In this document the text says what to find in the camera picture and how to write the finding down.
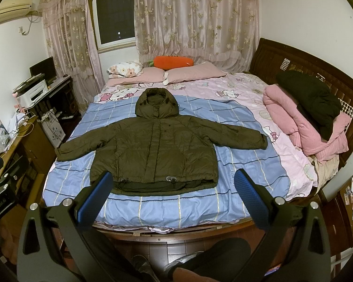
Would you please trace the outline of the dark olive hooded puffer jacket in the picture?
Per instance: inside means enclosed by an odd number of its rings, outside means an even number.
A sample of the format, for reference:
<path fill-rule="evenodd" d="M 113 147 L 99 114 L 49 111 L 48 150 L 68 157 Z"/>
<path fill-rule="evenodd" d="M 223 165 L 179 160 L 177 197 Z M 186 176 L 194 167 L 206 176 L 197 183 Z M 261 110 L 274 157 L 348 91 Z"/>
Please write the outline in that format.
<path fill-rule="evenodd" d="M 149 88 L 138 98 L 134 117 L 66 142 L 56 156 L 64 162 L 94 152 L 90 181 L 109 172 L 114 194 L 173 196 L 217 186 L 216 146 L 265 150 L 268 139 L 258 130 L 181 115 L 167 89 Z"/>

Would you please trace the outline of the blue plaid bed sheet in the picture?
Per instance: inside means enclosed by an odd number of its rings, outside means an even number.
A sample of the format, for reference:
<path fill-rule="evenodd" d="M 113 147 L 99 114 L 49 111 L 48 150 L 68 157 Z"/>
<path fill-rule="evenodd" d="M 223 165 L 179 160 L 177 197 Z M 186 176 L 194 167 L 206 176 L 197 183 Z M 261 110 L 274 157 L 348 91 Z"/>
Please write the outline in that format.
<path fill-rule="evenodd" d="M 92 103 L 56 151 L 43 199 L 59 205 L 112 175 L 97 220 L 115 227 L 186 228 L 248 215 L 234 187 L 244 169 L 272 196 L 290 179 L 253 113 L 235 101 L 148 89 L 139 97 Z"/>

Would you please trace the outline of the brown wooden side cabinet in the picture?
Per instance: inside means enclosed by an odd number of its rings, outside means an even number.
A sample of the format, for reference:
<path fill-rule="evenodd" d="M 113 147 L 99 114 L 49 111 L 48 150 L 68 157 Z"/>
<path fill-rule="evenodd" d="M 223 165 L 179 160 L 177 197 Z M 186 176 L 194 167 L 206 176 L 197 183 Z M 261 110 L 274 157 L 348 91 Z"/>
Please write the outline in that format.
<path fill-rule="evenodd" d="M 19 205 L 28 208 L 32 203 L 40 202 L 43 185 L 56 154 L 36 117 L 20 126 L 10 148 L 0 158 L 3 160 L 0 178 L 12 165 L 20 165 L 14 180 Z"/>

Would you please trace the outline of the dark wooden desk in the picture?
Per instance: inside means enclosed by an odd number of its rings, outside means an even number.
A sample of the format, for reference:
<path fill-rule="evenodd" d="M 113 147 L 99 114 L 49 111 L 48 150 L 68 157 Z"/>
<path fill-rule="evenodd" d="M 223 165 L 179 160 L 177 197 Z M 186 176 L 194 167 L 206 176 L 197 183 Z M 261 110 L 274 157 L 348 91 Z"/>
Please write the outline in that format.
<path fill-rule="evenodd" d="M 58 78 L 35 104 L 26 108 L 37 117 L 54 148 L 64 143 L 81 121 L 71 76 Z"/>

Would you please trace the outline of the pink cartoon print bed sheet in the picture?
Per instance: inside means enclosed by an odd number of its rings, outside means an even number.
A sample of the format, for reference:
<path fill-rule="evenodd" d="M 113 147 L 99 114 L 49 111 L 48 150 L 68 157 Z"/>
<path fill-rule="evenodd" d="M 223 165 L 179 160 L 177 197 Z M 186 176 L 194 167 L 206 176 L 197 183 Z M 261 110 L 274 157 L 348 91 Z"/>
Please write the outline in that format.
<path fill-rule="evenodd" d="M 164 87 L 173 95 L 202 98 L 210 102 L 237 102 L 246 106 L 268 134 L 280 156 L 281 165 L 290 179 L 287 198 L 307 197 L 317 186 L 318 176 L 308 157 L 292 144 L 289 137 L 271 119 L 262 100 L 266 84 L 256 76 L 236 73 L 220 78 L 170 83 L 166 86 L 161 82 L 118 85 L 110 80 L 101 93 L 95 96 L 94 101 L 103 104 L 108 101 L 132 99 L 151 87 Z"/>

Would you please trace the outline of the floral white pillow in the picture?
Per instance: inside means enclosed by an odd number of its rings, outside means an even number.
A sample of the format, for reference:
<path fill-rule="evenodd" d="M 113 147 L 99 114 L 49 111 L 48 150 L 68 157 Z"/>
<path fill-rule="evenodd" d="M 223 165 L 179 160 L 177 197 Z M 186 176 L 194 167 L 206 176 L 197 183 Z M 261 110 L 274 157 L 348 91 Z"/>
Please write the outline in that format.
<path fill-rule="evenodd" d="M 110 78 L 132 78 L 142 72 L 143 66 L 133 61 L 117 63 L 107 69 Z"/>

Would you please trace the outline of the left pink pillow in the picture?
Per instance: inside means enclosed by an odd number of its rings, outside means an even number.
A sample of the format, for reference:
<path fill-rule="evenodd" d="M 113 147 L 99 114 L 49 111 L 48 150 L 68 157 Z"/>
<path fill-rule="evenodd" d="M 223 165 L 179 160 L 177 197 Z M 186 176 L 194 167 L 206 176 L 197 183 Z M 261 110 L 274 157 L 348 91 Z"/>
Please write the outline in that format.
<path fill-rule="evenodd" d="M 137 83 L 158 83 L 164 80 L 164 70 L 157 67 L 145 67 L 140 75 L 133 77 L 119 77 L 111 74 L 106 83 L 106 87 L 116 85 L 133 85 Z"/>

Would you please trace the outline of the pink pillow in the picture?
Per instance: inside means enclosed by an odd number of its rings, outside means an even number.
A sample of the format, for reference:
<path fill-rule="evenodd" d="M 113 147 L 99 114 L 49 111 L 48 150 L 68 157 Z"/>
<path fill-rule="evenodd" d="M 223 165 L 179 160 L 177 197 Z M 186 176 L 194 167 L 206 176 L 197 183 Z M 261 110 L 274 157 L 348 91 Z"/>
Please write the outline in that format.
<path fill-rule="evenodd" d="M 137 83 L 158 83 L 164 80 L 164 70 L 157 67 L 145 67 L 140 75 L 133 77 L 119 77 L 111 74 L 106 83 L 106 87 L 116 85 L 133 85 Z"/>
<path fill-rule="evenodd" d="M 162 83 L 163 85 L 169 85 L 172 83 L 220 78 L 226 74 L 212 63 L 205 62 L 195 66 L 179 67 L 165 71 Z"/>

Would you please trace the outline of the dark wooden headboard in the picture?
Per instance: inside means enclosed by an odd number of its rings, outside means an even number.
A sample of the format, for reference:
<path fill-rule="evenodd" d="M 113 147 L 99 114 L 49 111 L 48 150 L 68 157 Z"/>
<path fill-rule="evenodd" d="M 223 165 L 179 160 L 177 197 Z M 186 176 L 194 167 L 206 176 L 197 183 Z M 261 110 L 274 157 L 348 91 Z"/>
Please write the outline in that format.
<path fill-rule="evenodd" d="M 346 165 L 353 153 L 353 78 L 326 61 L 300 49 L 261 38 L 250 63 L 249 72 L 267 84 L 276 82 L 276 74 L 294 70 L 318 78 L 326 83 L 331 93 L 346 104 L 351 122 L 346 130 L 349 150 L 339 155 L 339 166 Z"/>

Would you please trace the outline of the orange carrot plush pillow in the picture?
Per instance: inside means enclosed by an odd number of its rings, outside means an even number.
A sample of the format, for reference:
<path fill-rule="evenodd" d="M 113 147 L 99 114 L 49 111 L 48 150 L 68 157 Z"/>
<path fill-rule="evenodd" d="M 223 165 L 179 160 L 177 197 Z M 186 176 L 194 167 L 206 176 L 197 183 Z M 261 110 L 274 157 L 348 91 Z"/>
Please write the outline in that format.
<path fill-rule="evenodd" d="M 165 55 L 157 56 L 149 62 L 150 67 L 157 67 L 164 71 L 180 67 L 190 67 L 193 65 L 194 61 L 191 58 Z"/>

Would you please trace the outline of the right lace floral curtain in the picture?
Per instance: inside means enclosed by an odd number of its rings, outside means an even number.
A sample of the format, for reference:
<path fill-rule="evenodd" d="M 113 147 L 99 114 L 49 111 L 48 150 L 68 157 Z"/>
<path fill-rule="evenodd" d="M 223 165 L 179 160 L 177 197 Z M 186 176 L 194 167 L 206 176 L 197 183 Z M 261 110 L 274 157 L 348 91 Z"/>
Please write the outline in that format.
<path fill-rule="evenodd" d="M 141 63 L 157 56 L 248 71 L 260 39 L 259 0 L 134 0 Z"/>

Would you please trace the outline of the left lace floral curtain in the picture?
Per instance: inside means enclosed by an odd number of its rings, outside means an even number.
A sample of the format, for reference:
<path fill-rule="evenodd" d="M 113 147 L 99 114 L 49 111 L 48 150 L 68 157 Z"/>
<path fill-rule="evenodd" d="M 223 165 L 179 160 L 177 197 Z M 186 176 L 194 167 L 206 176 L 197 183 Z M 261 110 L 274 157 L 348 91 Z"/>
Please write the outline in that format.
<path fill-rule="evenodd" d="M 78 110 L 85 113 L 105 84 L 89 0 L 40 0 L 38 11 L 56 73 L 72 77 Z"/>

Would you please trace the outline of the dark window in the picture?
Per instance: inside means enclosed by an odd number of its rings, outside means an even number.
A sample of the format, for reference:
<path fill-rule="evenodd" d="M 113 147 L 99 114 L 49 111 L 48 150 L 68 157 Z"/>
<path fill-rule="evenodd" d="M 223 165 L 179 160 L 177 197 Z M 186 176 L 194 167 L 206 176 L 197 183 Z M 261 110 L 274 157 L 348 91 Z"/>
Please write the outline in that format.
<path fill-rule="evenodd" d="M 98 48 L 134 43 L 134 0 L 92 0 Z"/>

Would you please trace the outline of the wooden bed frame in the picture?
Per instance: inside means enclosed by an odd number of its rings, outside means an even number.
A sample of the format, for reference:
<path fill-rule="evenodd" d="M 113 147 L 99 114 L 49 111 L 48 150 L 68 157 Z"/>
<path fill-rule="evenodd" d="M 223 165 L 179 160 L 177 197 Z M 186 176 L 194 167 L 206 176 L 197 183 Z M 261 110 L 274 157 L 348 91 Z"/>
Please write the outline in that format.
<path fill-rule="evenodd" d="M 251 219 L 238 223 L 209 224 L 183 228 L 168 234 L 160 234 L 145 229 L 135 231 L 114 231 L 95 226 L 104 233 L 115 247 L 127 258 L 144 256 L 157 272 L 180 257 L 198 251 L 205 251 L 215 243 L 228 238 L 242 238 L 252 251 L 257 248 L 265 232 Z"/>

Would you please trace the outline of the white wall air conditioner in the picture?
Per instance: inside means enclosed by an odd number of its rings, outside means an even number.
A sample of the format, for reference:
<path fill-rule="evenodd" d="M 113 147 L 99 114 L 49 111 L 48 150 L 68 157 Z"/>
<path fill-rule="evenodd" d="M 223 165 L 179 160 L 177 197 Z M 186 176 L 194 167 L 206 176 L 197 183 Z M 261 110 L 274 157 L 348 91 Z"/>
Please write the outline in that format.
<path fill-rule="evenodd" d="M 33 0 L 3 0 L 0 3 L 0 24 L 25 17 L 33 11 Z"/>

